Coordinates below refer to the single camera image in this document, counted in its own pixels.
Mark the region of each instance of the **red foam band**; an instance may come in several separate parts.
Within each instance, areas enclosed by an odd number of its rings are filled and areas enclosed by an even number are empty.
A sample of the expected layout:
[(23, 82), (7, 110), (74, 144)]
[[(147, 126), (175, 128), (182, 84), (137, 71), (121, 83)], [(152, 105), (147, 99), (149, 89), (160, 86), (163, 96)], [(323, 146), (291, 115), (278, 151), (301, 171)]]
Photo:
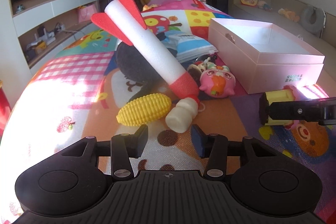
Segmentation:
[(134, 0), (119, 0), (120, 3), (126, 8), (127, 11), (134, 17), (134, 19), (144, 28), (147, 30), (147, 25), (140, 14), (139, 8), (135, 4)]
[(186, 98), (191, 98), (193, 99), (194, 101), (196, 101), (196, 103), (198, 104), (198, 106), (200, 105), (200, 100), (198, 99), (198, 97), (196, 95), (193, 95), (193, 94), (189, 94)]
[(191, 96), (195, 96), (197, 98), (200, 91), (196, 82), (188, 72), (182, 74), (179, 79), (169, 85), (169, 88), (180, 99), (187, 97), (191, 98)]

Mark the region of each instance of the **foam rocket toy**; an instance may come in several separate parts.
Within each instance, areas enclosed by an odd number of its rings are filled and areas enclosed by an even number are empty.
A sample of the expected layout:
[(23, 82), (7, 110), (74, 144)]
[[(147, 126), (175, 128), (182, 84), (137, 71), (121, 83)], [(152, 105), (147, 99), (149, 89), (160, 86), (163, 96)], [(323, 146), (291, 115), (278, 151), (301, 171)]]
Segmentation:
[(127, 45), (135, 46), (177, 97), (198, 96), (196, 82), (147, 28), (134, 0), (113, 0), (104, 13), (92, 15), (91, 20)]

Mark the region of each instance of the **pink box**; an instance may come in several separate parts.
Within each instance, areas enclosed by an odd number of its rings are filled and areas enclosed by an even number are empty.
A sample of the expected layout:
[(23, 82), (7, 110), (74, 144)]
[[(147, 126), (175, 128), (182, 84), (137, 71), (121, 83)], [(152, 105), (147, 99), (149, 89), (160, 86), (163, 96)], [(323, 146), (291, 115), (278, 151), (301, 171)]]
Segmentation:
[(213, 18), (209, 42), (248, 94), (316, 84), (324, 55), (273, 23)]

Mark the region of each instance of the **pink toy figure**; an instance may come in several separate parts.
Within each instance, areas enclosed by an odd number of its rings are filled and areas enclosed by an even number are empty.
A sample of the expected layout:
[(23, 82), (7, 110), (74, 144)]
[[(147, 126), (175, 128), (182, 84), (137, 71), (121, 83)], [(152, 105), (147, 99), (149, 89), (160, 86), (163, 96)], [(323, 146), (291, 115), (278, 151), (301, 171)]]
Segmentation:
[(208, 69), (202, 72), (200, 78), (200, 90), (215, 98), (225, 98), (235, 95), (235, 76), (224, 68), (217, 66), (215, 69)]

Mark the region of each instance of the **screw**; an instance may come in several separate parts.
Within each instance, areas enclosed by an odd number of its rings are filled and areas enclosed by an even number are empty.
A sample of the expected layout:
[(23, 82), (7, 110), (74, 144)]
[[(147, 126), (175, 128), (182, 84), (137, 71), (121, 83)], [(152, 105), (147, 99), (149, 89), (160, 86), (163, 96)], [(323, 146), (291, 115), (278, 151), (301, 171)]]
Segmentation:
[(119, 169), (116, 172), (114, 172), (114, 175), (118, 178), (125, 178), (128, 177), (131, 174), (129, 170), (126, 169)]
[(223, 171), (219, 169), (210, 169), (207, 171), (207, 175), (213, 178), (218, 178), (223, 175)]

